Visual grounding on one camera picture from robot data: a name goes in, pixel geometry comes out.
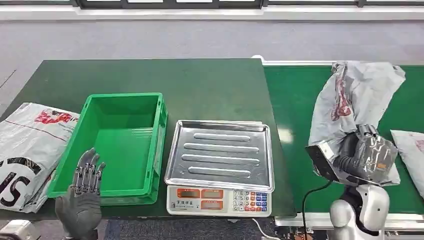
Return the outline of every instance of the red printed graphic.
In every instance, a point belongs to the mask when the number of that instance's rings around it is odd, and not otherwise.
[[[346,100],[345,93],[345,82],[343,81],[343,75],[339,73],[335,77],[335,105],[331,111],[331,120],[336,121],[340,117],[349,116],[352,113],[351,107],[348,104],[348,100]]]
[[[67,123],[69,121],[78,121],[77,117],[73,117],[69,113],[60,112],[52,109],[46,109],[41,112],[35,119],[35,122],[43,124],[56,124],[59,122]]]
[[[424,140],[416,140],[415,145],[421,152],[424,153]]]

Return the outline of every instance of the metal tray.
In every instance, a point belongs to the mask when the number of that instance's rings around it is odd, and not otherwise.
[[[272,155],[270,128],[265,124],[179,120],[165,182],[271,193]]]

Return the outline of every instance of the green plastic crate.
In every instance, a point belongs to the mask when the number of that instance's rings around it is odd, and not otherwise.
[[[63,195],[80,156],[95,147],[105,162],[101,204],[142,205],[158,199],[168,113],[162,93],[95,94],[87,98],[48,197]]]

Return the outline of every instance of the green table surface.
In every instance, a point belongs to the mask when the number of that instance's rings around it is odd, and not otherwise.
[[[406,80],[393,95],[378,126],[380,134],[389,140],[393,140],[390,130],[424,133],[424,66],[402,66],[402,69],[406,72]],[[308,144],[315,101],[330,74],[330,66],[265,67],[269,95],[297,212],[302,210],[304,194],[327,182],[313,173],[312,161],[304,147]],[[423,199],[400,157],[396,159],[396,166],[400,184],[385,188],[390,196],[389,212],[424,214]],[[306,211],[328,212],[331,203],[342,192],[343,186],[333,183],[327,189],[310,194],[306,201]]]
[[[0,118],[24,102],[79,113],[90,94],[163,93],[168,109],[162,179],[177,120],[262,121],[271,130],[275,190],[272,215],[294,216],[292,190],[274,120],[264,68],[259,59],[47,60]],[[105,206],[105,218],[166,217],[162,180],[152,205]],[[37,215],[0,211],[0,218],[54,218],[49,199]]]

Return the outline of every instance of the white scale body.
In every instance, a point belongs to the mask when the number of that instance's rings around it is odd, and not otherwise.
[[[271,214],[271,194],[187,186],[167,186],[171,215],[262,218]]]

